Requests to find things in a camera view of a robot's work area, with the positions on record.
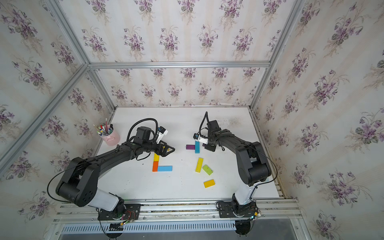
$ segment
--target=green block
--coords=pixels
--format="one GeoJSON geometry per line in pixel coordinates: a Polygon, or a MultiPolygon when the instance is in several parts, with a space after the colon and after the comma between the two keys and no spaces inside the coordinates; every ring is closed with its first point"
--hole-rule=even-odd
{"type": "Polygon", "coordinates": [[[213,173],[212,169],[210,169],[207,165],[203,166],[203,170],[208,174],[211,175],[213,173]]]}

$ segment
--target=purple flower pattern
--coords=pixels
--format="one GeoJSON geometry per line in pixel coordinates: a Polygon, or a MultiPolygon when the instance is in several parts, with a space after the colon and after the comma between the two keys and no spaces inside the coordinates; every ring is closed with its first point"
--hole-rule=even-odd
{"type": "Polygon", "coordinates": [[[268,83],[268,94],[271,94],[275,87],[278,87],[280,84],[281,78],[279,77],[279,72],[275,69],[275,72],[269,77],[268,83]]]}
{"type": "Polygon", "coordinates": [[[101,98],[100,97],[92,97],[91,98],[91,104],[93,110],[96,110],[98,112],[104,112],[104,108],[101,105],[101,98]]]}
{"type": "Polygon", "coordinates": [[[224,15],[221,17],[220,26],[224,31],[231,29],[233,24],[236,24],[235,17],[239,17],[240,9],[243,7],[243,0],[221,0],[220,10],[224,10],[224,15]]]}
{"type": "Polygon", "coordinates": [[[298,31],[296,36],[300,36],[302,33],[304,33],[305,29],[307,28],[308,22],[312,19],[312,17],[317,16],[319,14],[320,1],[321,0],[314,0],[312,2],[306,2],[304,4],[304,7],[301,11],[302,16],[296,27],[296,31],[298,31]]]}
{"type": "Polygon", "coordinates": [[[196,1],[200,0],[177,0],[177,3],[181,5],[181,17],[187,20],[187,25],[192,22],[195,18],[193,16],[193,7],[195,6],[196,1]]]}
{"type": "Polygon", "coordinates": [[[251,81],[253,79],[253,75],[259,70],[260,68],[243,68],[243,81],[245,81],[245,83],[251,81]]]}
{"type": "Polygon", "coordinates": [[[63,151],[63,148],[58,155],[53,155],[52,158],[49,163],[55,167],[55,172],[61,172],[67,169],[71,161],[69,151],[63,151]]]}
{"type": "Polygon", "coordinates": [[[171,103],[168,101],[165,101],[164,99],[159,99],[159,103],[157,104],[158,107],[170,107],[171,103]]]}
{"type": "Polygon", "coordinates": [[[194,99],[185,100],[183,106],[195,106],[194,101],[194,99]]]}
{"type": "Polygon", "coordinates": [[[243,28],[239,30],[240,36],[236,35],[235,41],[232,45],[236,46],[236,49],[233,51],[232,56],[235,57],[236,61],[241,60],[245,55],[246,51],[249,51],[251,44],[253,43],[251,32],[256,28],[250,27],[247,31],[243,28]]]}
{"type": "Polygon", "coordinates": [[[214,68],[212,74],[215,76],[212,78],[212,82],[215,83],[215,85],[220,85],[225,81],[228,72],[228,68],[214,68]]]}
{"type": "Polygon", "coordinates": [[[169,92],[171,99],[175,102],[180,98],[179,94],[182,90],[180,85],[176,85],[175,83],[168,84],[167,92],[169,92]]]}
{"type": "Polygon", "coordinates": [[[271,105],[269,105],[267,108],[266,108],[266,113],[264,115],[264,119],[265,119],[265,123],[267,123],[269,120],[274,120],[275,119],[275,106],[273,105],[273,103],[271,103],[271,105]]]}
{"type": "Polygon", "coordinates": [[[359,121],[361,127],[357,127],[355,130],[351,128],[351,134],[345,137],[354,141],[353,144],[347,147],[353,151],[357,149],[362,151],[362,146],[368,149],[368,145],[371,143],[384,142],[384,126],[378,116],[380,113],[384,113],[384,108],[379,109],[376,113],[361,113],[364,115],[359,121]]]}
{"type": "Polygon", "coordinates": [[[182,68],[180,70],[180,73],[183,74],[183,77],[181,79],[181,82],[185,83],[185,85],[190,85],[196,76],[195,76],[195,73],[196,73],[196,68],[182,68]]]}
{"type": "Polygon", "coordinates": [[[144,104],[142,104],[141,102],[138,102],[136,100],[131,100],[129,106],[130,107],[144,107],[144,104]]]}
{"type": "Polygon", "coordinates": [[[128,28],[124,28],[124,45],[130,46],[129,54],[134,56],[136,61],[142,60],[144,51],[144,41],[142,37],[139,35],[140,27],[133,27],[132,30],[128,28]]]}
{"type": "Polygon", "coordinates": [[[296,163],[295,171],[291,174],[291,184],[293,186],[305,185],[307,188],[311,187],[312,179],[310,178],[311,169],[308,168],[308,164],[296,163]]]}
{"type": "Polygon", "coordinates": [[[85,104],[87,101],[84,101],[84,95],[81,93],[79,88],[73,88],[71,95],[68,96],[68,100],[71,102],[71,105],[76,104],[77,109],[79,111],[84,111],[87,109],[87,105],[85,104]]]}
{"type": "Polygon", "coordinates": [[[112,96],[116,97],[117,101],[120,102],[122,105],[126,103],[127,99],[127,94],[126,92],[122,89],[122,85],[117,85],[117,86],[111,86],[112,90],[112,96]]]}
{"type": "Polygon", "coordinates": [[[97,20],[104,20],[105,25],[109,23],[108,12],[105,10],[105,3],[109,0],[85,0],[89,5],[92,6],[93,14],[96,16],[97,20]]]}
{"type": "Polygon", "coordinates": [[[268,50],[268,51],[265,53],[265,56],[264,56],[265,58],[269,59],[269,58],[271,57],[271,55],[272,55],[272,53],[273,53],[273,51],[274,51],[274,49],[275,49],[277,40],[278,40],[278,38],[279,38],[279,34],[280,34],[280,32],[281,32],[281,30],[277,30],[276,35],[270,38],[270,41],[269,41],[269,43],[268,43],[267,46],[268,46],[268,47],[271,47],[271,49],[268,50]]]}
{"type": "Polygon", "coordinates": [[[269,129],[263,131],[263,138],[268,145],[271,145],[271,133],[269,132],[269,129]]]}
{"type": "Polygon", "coordinates": [[[64,45],[64,43],[61,41],[62,36],[58,37],[56,42],[52,42],[51,46],[55,50],[55,56],[57,57],[57,60],[59,63],[65,64],[65,69],[69,73],[75,73],[77,70],[77,64],[74,63],[74,56],[72,56],[72,51],[69,49],[68,46],[64,45]]]}
{"type": "Polygon", "coordinates": [[[163,81],[163,72],[166,70],[166,68],[151,68],[151,72],[153,72],[153,76],[155,80],[158,80],[159,83],[163,81]]]}
{"type": "Polygon", "coordinates": [[[3,23],[8,25],[10,33],[19,33],[22,37],[21,43],[25,45],[28,51],[33,49],[35,52],[43,51],[41,45],[42,39],[36,37],[37,30],[32,26],[32,19],[27,17],[25,12],[18,10],[17,7],[10,3],[0,3],[0,11],[4,13],[1,17],[3,23]]]}
{"type": "Polygon", "coordinates": [[[335,222],[335,215],[326,215],[320,210],[318,219],[315,220],[315,218],[313,218],[313,221],[311,221],[312,226],[316,229],[312,230],[312,232],[318,237],[322,236],[323,238],[331,240],[338,238],[341,240],[340,234],[338,233],[340,226],[338,226],[335,222]]]}
{"type": "Polygon", "coordinates": [[[151,103],[153,101],[153,93],[156,92],[156,89],[154,89],[153,86],[142,83],[140,92],[144,94],[144,98],[146,100],[149,100],[149,102],[151,103]]]}
{"type": "Polygon", "coordinates": [[[175,58],[176,50],[178,50],[177,44],[180,43],[177,40],[177,36],[175,35],[175,30],[177,30],[177,27],[171,26],[169,30],[166,28],[162,28],[161,32],[164,33],[160,35],[160,45],[164,45],[163,49],[163,56],[168,59],[168,61],[171,61],[175,58]]]}
{"type": "Polygon", "coordinates": [[[316,91],[310,92],[310,94],[306,97],[308,99],[308,103],[306,107],[310,107],[310,110],[317,108],[319,110],[319,104],[322,105],[327,104],[328,100],[333,100],[334,96],[338,92],[338,86],[340,81],[349,80],[345,78],[346,75],[336,76],[336,72],[333,70],[329,71],[328,77],[321,76],[320,81],[315,82],[316,91]]]}
{"type": "Polygon", "coordinates": [[[320,145],[321,137],[328,139],[327,132],[320,131],[319,126],[314,123],[312,126],[306,126],[301,130],[303,136],[296,138],[295,147],[299,152],[304,153],[304,150],[310,152],[311,150],[317,150],[317,146],[320,145]]]}
{"type": "Polygon", "coordinates": [[[47,138],[52,135],[55,137],[55,141],[60,144],[61,141],[67,142],[68,139],[68,129],[64,129],[65,125],[61,122],[61,118],[52,116],[48,119],[44,127],[41,128],[41,131],[45,134],[47,138]]]}
{"type": "Polygon", "coordinates": [[[298,98],[299,96],[296,94],[296,91],[294,91],[290,96],[287,96],[282,110],[283,118],[287,118],[291,112],[295,111],[296,113],[299,110],[298,106],[301,105],[301,103],[297,101],[298,98]]]}
{"type": "Polygon", "coordinates": [[[298,53],[294,60],[292,60],[293,68],[291,68],[287,73],[287,83],[295,83],[296,77],[300,78],[302,73],[305,73],[306,68],[308,67],[308,61],[310,57],[316,56],[312,51],[307,52],[306,48],[301,50],[301,53],[298,53]]]}
{"type": "Polygon", "coordinates": [[[287,128],[279,129],[279,133],[276,138],[276,147],[280,148],[281,146],[288,147],[289,141],[291,140],[289,137],[289,131],[287,128]]]}
{"type": "Polygon", "coordinates": [[[370,84],[367,84],[364,88],[374,88],[377,90],[380,85],[384,86],[384,59],[380,60],[376,67],[371,65],[371,72],[367,73],[364,79],[370,82],[370,84]]]}
{"type": "Polygon", "coordinates": [[[97,57],[99,61],[105,62],[106,61],[106,54],[105,52],[107,49],[105,48],[105,42],[103,39],[97,35],[97,31],[99,28],[92,28],[88,31],[87,29],[82,29],[81,31],[84,33],[83,40],[84,45],[89,46],[92,48],[92,56],[97,57]]]}
{"type": "Polygon", "coordinates": [[[353,184],[356,180],[353,173],[348,172],[347,174],[343,174],[336,170],[335,174],[329,173],[329,177],[330,182],[325,179],[319,182],[322,186],[319,193],[322,194],[324,200],[329,201],[332,206],[334,206],[334,201],[336,201],[339,206],[350,204],[352,208],[353,204],[358,202],[361,193],[364,193],[366,199],[370,198],[373,200],[371,195],[368,194],[368,188],[353,184]]]}
{"type": "Polygon", "coordinates": [[[12,121],[14,114],[7,111],[8,105],[0,105],[0,141],[7,142],[8,138],[17,139],[21,134],[22,128],[19,127],[21,121],[12,121]]]}
{"type": "Polygon", "coordinates": [[[225,88],[223,88],[225,92],[225,98],[230,100],[233,98],[235,92],[239,90],[238,85],[234,85],[233,83],[228,83],[225,88]]]}
{"type": "Polygon", "coordinates": [[[218,29],[211,29],[209,24],[207,24],[207,26],[203,25],[201,27],[201,33],[198,35],[198,37],[201,42],[201,53],[205,54],[205,56],[211,54],[213,49],[212,44],[214,43],[215,39],[218,39],[216,30],[218,29]]]}
{"type": "Polygon", "coordinates": [[[123,81],[127,83],[130,83],[130,81],[132,81],[131,71],[132,71],[132,68],[116,69],[116,72],[120,74],[120,77],[123,79],[123,81]]]}
{"type": "Polygon", "coordinates": [[[90,132],[88,127],[87,119],[76,120],[73,126],[77,129],[77,135],[82,135],[87,139],[92,138],[92,132],[90,132]]]}
{"type": "Polygon", "coordinates": [[[199,83],[199,86],[196,88],[199,93],[199,98],[205,100],[207,98],[207,94],[211,91],[211,86],[206,85],[205,83],[199,83]]]}
{"type": "Polygon", "coordinates": [[[48,92],[51,94],[51,84],[46,81],[41,73],[41,64],[35,63],[29,58],[28,61],[18,58],[18,62],[12,62],[13,66],[19,72],[19,80],[23,80],[26,83],[32,83],[36,90],[40,91],[42,94],[48,92]]]}
{"type": "Polygon", "coordinates": [[[262,13],[263,19],[262,21],[265,21],[265,26],[272,23],[272,21],[275,19],[275,16],[277,15],[276,11],[280,7],[280,4],[283,2],[286,2],[286,0],[264,0],[264,12],[262,13]]]}
{"type": "Polygon", "coordinates": [[[148,25],[153,22],[153,12],[152,12],[152,4],[154,0],[134,0],[134,2],[139,5],[141,20],[145,18],[148,20],[148,25]]]}
{"type": "Polygon", "coordinates": [[[211,99],[211,102],[209,103],[209,105],[215,105],[215,106],[217,106],[217,105],[221,105],[221,102],[222,101],[222,99],[221,98],[218,98],[218,99],[211,99]]]}
{"type": "Polygon", "coordinates": [[[361,15],[361,12],[365,9],[364,4],[358,8],[356,2],[347,10],[346,15],[336,19],[337,23],[334,27],[336,33],[334,33],[331,39],[328,39],[328,44],[324,47],[329,49],[329,52],[324,57],[332,57],[334,54],[337,54],[338,48],[341,48],[341,44],[346,41],[349,37],[359,35],[363,30],[364,18],[368,15],[361,15]]]}
{"type": "Polygon", "coordinates": [[[55,209],[55,203],[51,203],[47,200],[45,191],[40,193],[36,192],[34,192],[32,200],[23,203],[23,208],[17,211],[18,214],[25,215],[28,220],[33,220],[36,216],[41,217],[40,219],[42,219],[48,216],[49,211],[55,209]]]}
{"type": "Polygon", "coordinates": [[[40,169],[35,166],[34,163],[30,163],[26,158],[28,152],[22,151],[20,157],[9,167],[5,173],[7,176],[6,180],[14,179],[15,177],[19,178],[21,181],[27,180],[31,181],[31,175],[39,176],[40,169]]]}
{"type": "Polygon", "coordinates": [[[236,101],[232,103],[233,106],[245,106],[246,104],[241,98],[236,98],[236,101]]]}

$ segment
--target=orange block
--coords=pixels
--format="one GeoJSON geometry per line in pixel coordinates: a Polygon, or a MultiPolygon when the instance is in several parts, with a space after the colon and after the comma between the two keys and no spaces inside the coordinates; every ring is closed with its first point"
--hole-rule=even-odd
{"type": "Polygon", "coordinates": [[[152,168],[152,172],[157,172],[157,167],[159,166],[159,162],[153,162],[153,168],[152,168]]]}

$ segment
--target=purple block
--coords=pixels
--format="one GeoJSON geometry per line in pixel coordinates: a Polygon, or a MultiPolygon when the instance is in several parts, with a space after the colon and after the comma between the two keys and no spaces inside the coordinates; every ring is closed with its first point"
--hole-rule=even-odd
{"type": "Polygon", "coordinates": [[[195,145],[188,145],[186,147],[187,150],[195,150],[195,145]]]}

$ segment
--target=ventilation grille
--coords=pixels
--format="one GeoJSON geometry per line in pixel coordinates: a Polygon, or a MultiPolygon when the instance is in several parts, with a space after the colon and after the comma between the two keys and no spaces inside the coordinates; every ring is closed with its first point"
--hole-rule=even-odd
{"type": "MultiPolygon", "coordinates": [[[[116,233],[108,231],[110,223],[102,223],[106,233],[116,233]]],[[[235,221],[232,220],[210,220],[192,222],[138,222],[127,223],[124,225],[123,233],[147,233],[147,232],[198,232],[198,231],[224,231],[236,230],[235,221]]],[[[99,222],[96,223],[73,223],[65,224],[61,234],[83,234],[83,233],[103,233],[99,222]]]]}

